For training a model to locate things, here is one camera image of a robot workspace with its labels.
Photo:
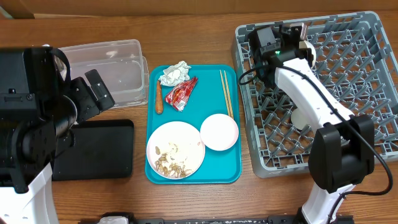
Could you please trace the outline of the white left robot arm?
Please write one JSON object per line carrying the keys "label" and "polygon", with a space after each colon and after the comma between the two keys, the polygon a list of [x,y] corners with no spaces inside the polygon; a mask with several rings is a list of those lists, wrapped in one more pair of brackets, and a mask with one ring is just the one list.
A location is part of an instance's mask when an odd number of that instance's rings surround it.
{"label": "white left robot arm", "polygon": [[72,126],[114,106],[97,70],[72,78],[51,46],[1,49],[1,221],[57,223],[52,162]]}

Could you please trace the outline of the white bowl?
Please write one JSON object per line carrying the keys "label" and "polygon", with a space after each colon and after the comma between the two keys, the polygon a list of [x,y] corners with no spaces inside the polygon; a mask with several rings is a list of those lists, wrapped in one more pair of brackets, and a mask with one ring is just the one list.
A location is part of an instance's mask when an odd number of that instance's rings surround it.
{"label": "white bowl", "polygon": [[304,58],[307,60],[310,68],[313,68],[315,66],[317,57],[314,46],[309,41],[303,40],[299,42],[298,48],[303,54]]}

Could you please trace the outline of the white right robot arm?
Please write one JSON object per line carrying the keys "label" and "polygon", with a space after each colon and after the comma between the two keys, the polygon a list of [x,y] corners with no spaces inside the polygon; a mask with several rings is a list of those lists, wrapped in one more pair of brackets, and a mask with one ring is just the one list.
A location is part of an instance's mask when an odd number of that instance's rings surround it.
{"label": "white right robot arm", "polygon": [[314,185],[290,223],[353,223],[337,218],[348,195],[381,196],[393,188],[393,176],[374,148],[374,123],[338,102],[314,75],[317,59],[303,22],[262,26],[251,31],[252,69],[265,85],[284,91],[315,134],[308,159]]}

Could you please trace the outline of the pink small bowl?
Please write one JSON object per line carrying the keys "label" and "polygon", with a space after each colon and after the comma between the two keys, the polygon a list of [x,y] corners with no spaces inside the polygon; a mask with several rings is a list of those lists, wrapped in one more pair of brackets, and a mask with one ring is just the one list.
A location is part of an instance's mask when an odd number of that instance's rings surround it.
{"label": "pink small bowl", "polygon": [[237,142],[239,128],[230,116],[213,114],[202,123],[200,137],[206,147],[214,151],[225,151]]}

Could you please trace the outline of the white paper cup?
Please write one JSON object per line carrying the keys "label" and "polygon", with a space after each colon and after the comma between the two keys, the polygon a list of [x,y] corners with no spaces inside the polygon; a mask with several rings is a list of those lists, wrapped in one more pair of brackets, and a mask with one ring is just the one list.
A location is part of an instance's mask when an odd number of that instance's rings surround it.
{"label": "white paper cup", "polygon": [[305,128],[311,128],[308,122],[308,111],[305,109],[296,108],[292,111],[290,117],[291,123],[298,129],[303,130]]}

